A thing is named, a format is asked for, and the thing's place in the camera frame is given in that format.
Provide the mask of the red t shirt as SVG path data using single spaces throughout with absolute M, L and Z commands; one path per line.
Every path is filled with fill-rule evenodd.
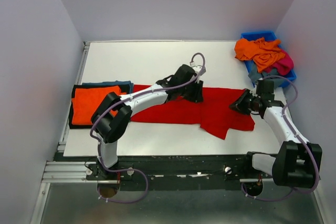
M 255 122 L 250 115 L 243 115 L 229 108 L 242 93 L 243 90 L 240 89 L 203 88 L 203 102 L 193 103 L 179 97 L 141 111 L 131 121 L 198 124 L 207 133 L 224 140 L 229 129 L 254 130 Z

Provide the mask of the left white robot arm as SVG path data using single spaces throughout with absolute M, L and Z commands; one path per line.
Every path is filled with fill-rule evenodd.
M 181 65 L 175 74 L 157 81 L 138 92 L 117 95 L 108 93 L 91 117 L 90 136 L 98 141 L 98 173 L 104 179 L 116 175 L 118 140 L 125 133 L 133 116 L 156 105 L 163 105 L 177 98 L 202 102 L 205 66 Z

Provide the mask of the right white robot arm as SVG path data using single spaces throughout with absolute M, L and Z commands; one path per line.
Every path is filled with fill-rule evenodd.
M 258 80 L 254 90 L 244 89 L 229 108 L 243 115 L 255 112 L 269 125 L 281 145 L 276 156 L 249 152 L 247 161 L 241 165 L 246 177 L 252 178 L 263 172 L 278 186 L 291 187 L 302 193 L 317 188 L 322 148 L 310 143 L 299 132 L 288 117 L 287 105 L 275 99 L 274 76 Z

